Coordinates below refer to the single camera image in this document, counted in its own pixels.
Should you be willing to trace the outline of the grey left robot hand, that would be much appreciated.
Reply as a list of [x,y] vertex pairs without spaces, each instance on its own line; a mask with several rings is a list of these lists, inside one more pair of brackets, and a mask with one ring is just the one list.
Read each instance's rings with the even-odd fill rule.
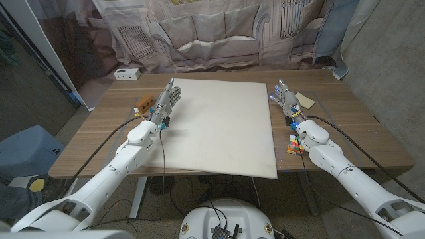
[[150,122],[159,126],[160,129],[169,126],[173,107],[181,99],[181,89],[179,86],[173,85],[174,81],[175,79],[171,78],[166,84],[148,118]]

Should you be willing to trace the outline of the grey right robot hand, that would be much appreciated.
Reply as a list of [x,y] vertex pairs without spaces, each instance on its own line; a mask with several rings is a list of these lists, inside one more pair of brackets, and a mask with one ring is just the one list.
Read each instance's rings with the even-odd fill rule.
[[291,124],[298,125],[306,121],[299,100],[282,79],[279,79],[279,83],[275,85],[274,93],[270,95],[270,99],[281,107],[287,124],[290,121]]

